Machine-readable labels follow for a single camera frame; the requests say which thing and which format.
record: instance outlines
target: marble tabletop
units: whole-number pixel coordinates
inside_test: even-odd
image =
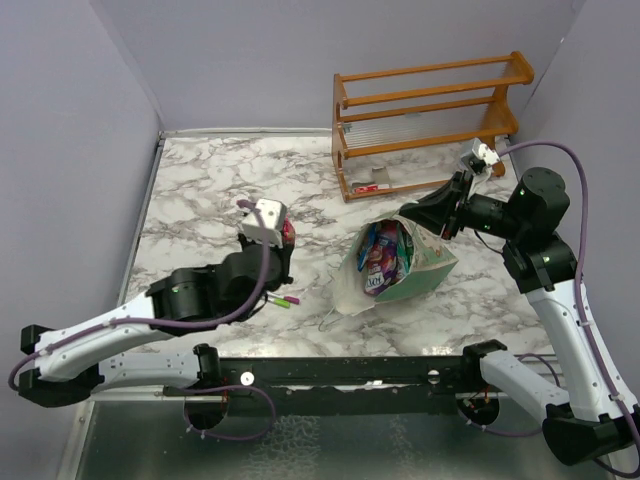
[[[283,294],[302,304],[268,304],[245,323],[150,344],[138,351],[174,351],[209,343],[223,356],[450,355],[498,339],[516,353],[551,353],[533,309],[517,291],[500,255],[473,232],[447,244],[459,262],[435,292],[378,305],[350,317],[332,309],[330,283],[362,224],[427,192],[344,203],[330,155],[331,140],[310,137],[169,138],[153,186],[127,298],[176,268],[220,262],[239,250],[236,200],[260,197],[289,208],[296,229],[292,285]],[[348,180],[368,180],[387,165],[393,186],[448,178],[459,145],[349,160]],[[516,185],[512,165],[479,193],[506,200]],[[489,245],[501,241],[487,236]]]

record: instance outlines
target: gray wall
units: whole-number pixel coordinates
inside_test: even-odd
[[[553,139],[576,150],[589,180],[585,266],[589,298],[611,354],[640,394],[640,2],[589,0],[520,121],[517,140]],[[516,154],[519,170],[562,174],[573,202],[560,233],[578,245],[580,183],[548,147]]]
[[[112,307],[158,119],[86,0],[0,5],[0,359]],[[0,477],[53,478],[72,410],[0,386]]]
[[[522,50],[539,76],[583,0],[92,2],[182,129],[328,127],[336,72]]]

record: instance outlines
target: purple cable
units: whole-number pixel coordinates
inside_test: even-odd
[[[68,345],[69,343],[74,342],[79,338],[85,337],[87,335],[98,332],[105,328],[110,328],[112,326],[122,325],[122,324],[131,324],[131,323],[152,325],[157,327],[182,328],[182,329],[214,328],[219,325],[232,322],[233,320],[238,318],[240,315],[245,313],[247,310],[252,308],[253,305],[255,305],[255,303],[258,301],[260,295],[262,294],[262,289],[267,279],[267,274],[269,273],[269,236],[264,224],[264,220],[262,219],[262,216],[260,215],[259,211],[255,208],[255,204],[249,202],[248,200],[239,200],[237,204],[241,208],[248,208],[256,216],[256,220],[258,221],[258,225],[260,226],[260,231],[262,232],[262,239],[261,239],[262,240],[262,262],[260,265],[260,272],[258,274],[258,280],[256,281],[256,286],[251,292],[251,295],[249,295],[249,298],[247,298],[247,300],[240,307],[238,307],[236,311],[231,312],[230,314],[220,318],[208,320],[205,322],[195,322],[195,323],[184,323],[176,320],[158,320],[155,318],[133,317],[133,318],[119,318],[112,322],[109,322],[108,325],[102,325],[102,324],[94,325],[93,327],[89,327],[86,330],[82,330],[81,332],[70,335],[67,338],[51,343],[47,345],[45,348],[43,348],[42,350],[39,350],[37,352],[34,352],[24,357],[22,360],[18,362],[18,364],[15,367],[13,367],[13,369],[9,373],[9,380],[8,380],[9,388],[11,388],[12,390],[18,391],[18,386],[16,385],[16,382],[15,382],[18,372],[20,371],[20,369],[22,369],[22,367],[32,362],[36,358],[38,358],[42,351],[51,353],[57,348],[63,347],[64,345]]]
[[[522,360],[524,358],[529,358],[529,357],[533,357],[541,361],[549,369],[549,371],[551,372],[551,375],[553,375],[553,379],[555,380],[556,385],[558,387],[560,386],[560,378],[558,377],[558,374],[553,369],[553,366],[549,363],[549,361],[546,360],[543,356],[537,355],[535,353],[525,353],[520,355],[518,357],[518,360]],[[499,437],[525,438],[525,437],[533,437],[534,435],[538,435],[539,433],[542,433],[542,428],[540,427],[536,428],[535,430],[531,430],[529,432],[506,432],[504,430],[497,430],[495,428],[487,427],[486,425],[480,425],[478,423],[471,421],[469,417],[467,417],[464,413],[462,413],[461,410],[458,410],[458,414],[467,421],[468,425],[474,428],[477,428],[478,430],[482,430],[485,433],[490,433],[491,435],[497,435]]]
[[[225,387],[215,387],[215,388],[204,388],[202,390],[199,389],[181,389],[182,392],[184,393],[188,393],[188,394],[199,394],[199,393],[222,393],[222,392],[226,392],[229,390],[248,390],[250,392],[255,392],[258,395],[261,395],[269,404],[269,409],[271,410],[271,421],[269,422],[269,424],[263,428],[261,431],[259,431],[258,433],[254,433],[252,435],[245,435],[243,437],[235,437],[232,435],[223,435],[221,433],[213,433],[209,430],[198,430],[197,428],[195,428],[191,422],[189,421],[189,417],[187,416],[187,411],[186,409],[184,409],[183,411],[183,415],[184,415],[184,420],[185,422],[187,422],[187,425],[189,425],[189,429],[190,430],[194,430],[195,432],[198,432],[200,435],[204,435],[207,437],[212,437],[212,438],[217,438],[220,440],[232,440],[232,441],[237,441],[237,442],[244,442],[244,441],[249,441],[249,440],[256,440],[260,437],[262,437],[264,434],[266,434],[269,430],[271,430],[271,427],[273,427],[273,425],[276,422],[276,406],[273,403],[273,400],[271,400],[271,397],[269,397],[269,395],[267,395],[267,392],[265,392],[264,390],[261,390],[259,388],[256,387],[251,387],[249,385],[229,385],[229,386],[225,386]]]
[[[546,141],[546,140],[533,140],[530,142],[518,143],[516,145],[512,145],[510,147],[505,148],[501,152],[498,152],[498,156],[503,157],[508,153],[515,152],[522,148],[534,147],[538,145],[546,145],[549,147],[556,147],[556,148],[559,148],[560,150],[563,150],[565,153],[567,153],[567,155],[571,157],[571,160],[573,160],[573,163],[576,166],[576,170],[578,170],[578,175],[580,176],[580,185],[582,187],[582,219],[580,223],[580,250],[578,252],[578,265],[576,267],[574,296],[576,300],[576,306],[578,307],[578,316],[580,317],[580,323],[582,323],[583,325],[582,328],[584,329],[584,333],[587,337],[587,342],[589,343],[589,347],[593,352],[593,357],[596,361],[596,364],[598,365],[600,374],[604,379],[604,383],[607,385],[607,388],[611,392],[611,396],[615,398],[615,397],[618,397],[618,395],[620,395],[620,392],[616,388],[616,385],[613,382],[613,379],[611,378],[609,371],[607,370],[607,366],[604,362],[604,359],[602,358],[602,353],[600,352],[600,348],[598,348],[598,343],[596,342],[596,339],[591,330],[591,326],[589,325],[589,322],[587,320],[587,313],[585,312],[584,303],[582,301],[582,291],[581,291],[582,269],[584,267],[584,259],[587,253],[587,217],[589,216],[589,190],[587,188],[587,176],[584,172],[582,163],[580,163],[580,160],[578,159],[578,156],[576,155],[576,153],[566,145],[563,145],[558,142],[552,142],[552,141]],[[616,398],[616,403],[620,408],[620,411],[622,412],[622,415],[624,416],[624,419],[626,420],[627,425],[629,426],[629,430],[631,431],[631,436],[633,437],[633,442],[635,443],[636,448],[638,449],[638,455],[640,456],[640,433],[638,432],[638,428],[636,427],[636,424],[633,421],[633,417],[631,417],[631,413],[629,412],[629,409],[624,404],[624,402],[621,401],[619,398]],[[620,472],[610,467],[600,459],[595,459],[594,461],[599,466],[604,468],[607,472],[617,475],[619,477],[622,477],[622,478],[640,477],[640,463],[638,464],[638,467],[634,472],[627,473],[627,472]]]

